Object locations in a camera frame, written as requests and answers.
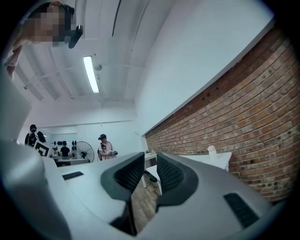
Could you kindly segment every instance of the person in black shirt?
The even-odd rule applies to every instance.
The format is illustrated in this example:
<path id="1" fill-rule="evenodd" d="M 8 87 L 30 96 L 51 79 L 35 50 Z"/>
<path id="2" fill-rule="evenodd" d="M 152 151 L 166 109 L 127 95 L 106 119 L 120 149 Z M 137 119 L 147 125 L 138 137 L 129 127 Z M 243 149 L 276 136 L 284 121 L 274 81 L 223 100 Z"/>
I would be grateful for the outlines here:
<path id="1" fill-rule="evenodd" d="M 44 134 L 40 131 L 38 131 L 37 134 L 36 132 L 37 132 L 37 126 L 32 124 L 30 126 L 30 132 L 26 135 L 25 145 L 33 147 L 37 140 L 39 140 L 42 143 L 46 142 Z"/>
<path id="2" fill-rule="evenodd" d="M 70 155 L 70 149 L 67 147 L 67 142 L 66 141 L 63 141 L 62 145 L 64 145 L 64 146 L 60 149 L 61 158 L 63 160 L 68 160 L 69 157 L 71 156 Z"/>

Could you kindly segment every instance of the table leg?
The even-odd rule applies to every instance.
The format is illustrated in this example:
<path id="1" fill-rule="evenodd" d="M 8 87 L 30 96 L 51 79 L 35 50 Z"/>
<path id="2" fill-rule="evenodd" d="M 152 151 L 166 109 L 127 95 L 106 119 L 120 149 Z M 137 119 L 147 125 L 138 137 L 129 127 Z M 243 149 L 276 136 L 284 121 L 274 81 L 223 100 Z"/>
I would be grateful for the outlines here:
<path id="1" fill-rule="evenodd" d="M 142 176 L 142 186 L 143 186 L 144 188 L 147 187 L 144 176 Z"/>
<path id="2" fill-rule="evenodd" d="M 159 187 L 159 191 L 160 191 L 160 194 L 162 195 L 162 191 L 161 191 L 161 185 L 160 185 L 160 181 L 157 180 L 157 183 L 158 183 L 158 187 Z"/>

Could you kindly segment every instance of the tube light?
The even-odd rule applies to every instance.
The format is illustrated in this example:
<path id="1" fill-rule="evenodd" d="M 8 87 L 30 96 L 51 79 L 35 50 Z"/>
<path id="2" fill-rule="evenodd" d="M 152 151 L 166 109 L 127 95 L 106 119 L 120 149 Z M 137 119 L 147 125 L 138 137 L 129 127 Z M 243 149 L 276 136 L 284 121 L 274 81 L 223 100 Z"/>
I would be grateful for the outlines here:
<path id="1" fill-rule="evenodd" d="M 97 86 L 94 69 L 93 69 L 92 57 L 91 56 L 84 57 L 83 62 L 84 62 L 85 70 L 88 75 L 90 86 L 92 87 L 93 92 L 99 93 L 99 88 Z"/>

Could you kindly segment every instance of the sleeve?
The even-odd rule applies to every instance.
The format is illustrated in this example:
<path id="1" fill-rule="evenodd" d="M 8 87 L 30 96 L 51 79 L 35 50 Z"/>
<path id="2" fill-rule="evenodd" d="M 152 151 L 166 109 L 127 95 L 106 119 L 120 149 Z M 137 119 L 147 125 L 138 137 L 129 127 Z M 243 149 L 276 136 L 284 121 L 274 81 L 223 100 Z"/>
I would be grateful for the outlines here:
<path id="1" fill-rule="evenodd" d="M 39 138 L 40 142 L 42 142 L 42 143 L 45 143 L 45 142 L 46 142 L 46 139 L 45 139 L 43 133 L 38 132 L 37 135 L 38 135 L 38 138 Z"/>
<path id="2" fill-rule="evenodd" d="M 28 133 L 28 134 L 26 135 L 26 137 L 25 137 L 25 145 L 27 145 L 28 136 L 29 136 L 29 133 Z"/>

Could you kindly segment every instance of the floor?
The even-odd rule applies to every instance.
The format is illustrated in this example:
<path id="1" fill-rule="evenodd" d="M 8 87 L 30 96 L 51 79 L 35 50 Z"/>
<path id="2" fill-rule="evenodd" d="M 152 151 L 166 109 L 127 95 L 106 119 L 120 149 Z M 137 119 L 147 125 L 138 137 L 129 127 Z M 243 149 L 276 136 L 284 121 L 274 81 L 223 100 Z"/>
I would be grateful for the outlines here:
<path id="1" fill-rule="evenodd" d="M 139 182 L 131 195 L 135 227 L 139 233 L 155 215 L 156 199 L 160 195 L 158 184 L 149 180 L 150 174 L 144 174 L 147 187 Z"/>

